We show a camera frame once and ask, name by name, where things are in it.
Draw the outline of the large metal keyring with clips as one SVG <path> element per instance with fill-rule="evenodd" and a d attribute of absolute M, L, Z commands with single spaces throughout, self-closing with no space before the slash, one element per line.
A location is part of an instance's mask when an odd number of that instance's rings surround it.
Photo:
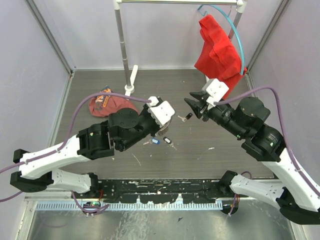
<path fill-rule="evenodd" d="M 169 130 L 169 126 L 172 120 L 168 121 L 158 132 L 157 132 L 157 136 L 163 136 L 164 134 L 166 134 Z"/>

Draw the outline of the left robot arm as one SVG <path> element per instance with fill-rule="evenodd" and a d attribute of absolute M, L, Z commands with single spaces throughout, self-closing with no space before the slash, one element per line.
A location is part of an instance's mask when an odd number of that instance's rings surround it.
<path fill-rule="evenodd" d="M 155 137 L 174 114 L 175 110 L 167 101 L 157 106 L 145 104 L 140 113 L 122 108 L 110 114 L 106 121 L 67 137 L 66 142 L 36 152 L 17 149 L 14 162 L 19 168 L 11 174 L 10 184 L 23 193 L 60 189 L 95 198 L 100 193 L 97 175 L 76 174 L 61 168 L 112 157 L 115 151 L 124 152 L 147 136 Z"/>

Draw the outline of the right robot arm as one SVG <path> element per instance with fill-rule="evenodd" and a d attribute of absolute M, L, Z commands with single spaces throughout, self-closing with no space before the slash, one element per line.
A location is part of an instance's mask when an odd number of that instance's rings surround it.
<path fill-rule="evenodd" d="M 319 225 L 320 186 L 307 174 L 301 175 L 298 161 L 290 158 L 284 136 L 265 124 L 270 110 L 263 102 L 249 96 L 241 99 L 237 108 L 230 104 L 209 108 L 207 93 L 191 92 L 190 95 L 193 99 L 184 101 L 198 119 L 212 120 L 243 141 L 241 147 L 245 152 L 281 181 L 280 184 L 263 183 L 228 170 L 218 182 L 220 193 L 225 197 L 237 194 L 260 200 L 299 225 Z"/>

